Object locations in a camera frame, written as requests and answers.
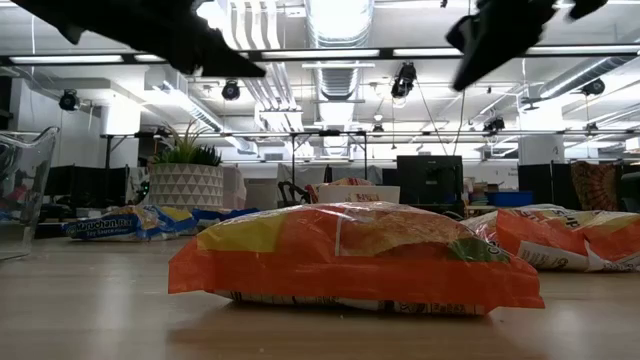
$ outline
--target blue snack bag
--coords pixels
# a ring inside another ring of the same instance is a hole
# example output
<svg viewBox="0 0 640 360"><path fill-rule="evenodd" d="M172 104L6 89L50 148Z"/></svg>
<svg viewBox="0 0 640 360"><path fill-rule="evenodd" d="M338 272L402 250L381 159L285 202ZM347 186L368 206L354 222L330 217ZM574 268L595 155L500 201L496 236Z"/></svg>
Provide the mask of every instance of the blue snack bag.
<svg viewBox="0 0 640 360"><path fill-rule="evenodd" d="M199 228L208 228L209 226L213 226L225 220L234 219L243 215L253 214L257 212L260 212L260 210L256 208L231 210L227 212L193 209L191 214L197 220Z"/></svg>
<svg viewBox="0 0 640 360"><path fill-rule="evenodd" d="M99 218L63 226L68 237L80 240L168 240L192 230L196 220L186 211L157 206L125 206Z"/></svg>

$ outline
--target black camera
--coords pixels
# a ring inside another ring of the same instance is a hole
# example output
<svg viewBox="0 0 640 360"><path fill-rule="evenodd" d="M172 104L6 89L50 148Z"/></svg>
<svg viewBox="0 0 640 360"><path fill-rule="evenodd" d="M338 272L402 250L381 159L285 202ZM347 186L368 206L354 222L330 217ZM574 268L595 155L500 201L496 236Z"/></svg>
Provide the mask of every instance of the black camera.
<svg viewBox="0 0 640 360"><path fill-rule="evenodd" d="M413 63L406 62L402 64L391 87L391 96L396 99L402 99L409 95L409 92L413 90L413 82L416 78L416 68Z"/></svg>
<svg viewBox="0 0 640 360"><path fill-rule="evenodd" d="M498 115L484 123L482 131L500 131L504 129L504 119Z"/></svg>
<svg viewBox="0 0 640 360"><path fill-rule="evenodd" d="M64 95L60 98L60 102L58 105L60 109L65 111L76 111L80 108L80 99L76 95L78 92L76 90L65 90Z"/></svg>
<svg viewBox="0 0 640 360"><path fill-rule="evenodd" d="M580 92L585 95L600 95L604 92L604 81L600 79L593 80L580 89Z"/></svg>
<svg viewBox="0 0 640 360"><path fill-rule="evenodd" d="M238 80L227 79L227 83L222 88L222 97L225 100L233 101L240 97L240 87L238 87Z"/></svg>

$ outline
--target green plant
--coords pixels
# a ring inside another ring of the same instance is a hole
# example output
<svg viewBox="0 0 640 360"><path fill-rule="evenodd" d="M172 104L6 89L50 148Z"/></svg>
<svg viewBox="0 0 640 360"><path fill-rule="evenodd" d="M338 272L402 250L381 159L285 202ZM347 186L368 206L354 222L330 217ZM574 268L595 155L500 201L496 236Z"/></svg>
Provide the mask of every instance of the green plant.
<svg viewBox="0 0 640 360"><path fill-rule="evenodd" d="M222 155L214 146L199 146L193 154L191 164L218 166L222 162Z"/></svg>
<svg viewBox="0 0 640 360"><path fill-rule="evenodd" d="M173 138L173 148L156 155L153 160L154 164L220 165L222 156L214 146L196 145L196 140L208 129L191 132L191 128L195 123L195 120L189 122L189 126L187 126L183 136L180 136L171 125L166 124Z"/></svg>

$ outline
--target chip bag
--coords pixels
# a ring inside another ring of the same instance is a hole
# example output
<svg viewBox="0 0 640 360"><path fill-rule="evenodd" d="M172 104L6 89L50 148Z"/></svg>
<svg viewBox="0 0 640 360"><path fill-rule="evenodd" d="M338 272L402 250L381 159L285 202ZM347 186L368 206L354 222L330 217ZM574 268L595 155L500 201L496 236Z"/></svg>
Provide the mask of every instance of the chip bag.
<svg viewBox="0 0 640 360"><path fill-rule="evenodd" d="M499 246L537 269L629 271L640 265L640 214L500 210Z"/></svg>
<svg viewBox="0 0 640 360"><path fill-rule="evenodd" d="M189 233L197 221L170 207L124 206L99 218L70 222L63 231L72 239L110 241L168 240Z"/></svg>
<svg viewBox="0 0 640 360"><path fill-rule="evenodd" d="M169 292L410 313L542 308L537 272L441 215L391 203L245 215L198 234L169 263Z"/></svg>
<svg viewBox="0 0 640 360"><path fill-rule="evenodd" d="M552 204L527 205L517 208L518 210L538 210L540 214L562 215L574 213L575 210L567 210L561 206ZM498 222L498 211L472 217L461 221L462 224L476 233L481 239L485 239L492 244L496 244L498 234L496 233L496 223Z"/></svg>

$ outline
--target geometric pattern planter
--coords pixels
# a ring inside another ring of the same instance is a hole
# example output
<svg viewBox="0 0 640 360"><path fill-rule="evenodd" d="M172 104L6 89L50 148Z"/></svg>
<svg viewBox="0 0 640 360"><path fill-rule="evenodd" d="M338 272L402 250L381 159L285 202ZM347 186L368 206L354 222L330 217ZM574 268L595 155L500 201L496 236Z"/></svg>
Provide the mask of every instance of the geometric pattern planter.
<svg viewBox="0 0 640 360"><path fill-rule="evenodd" d="M223 171L217 166L155 164L149 168L149 204L191 211L222 208Z"/></svg>

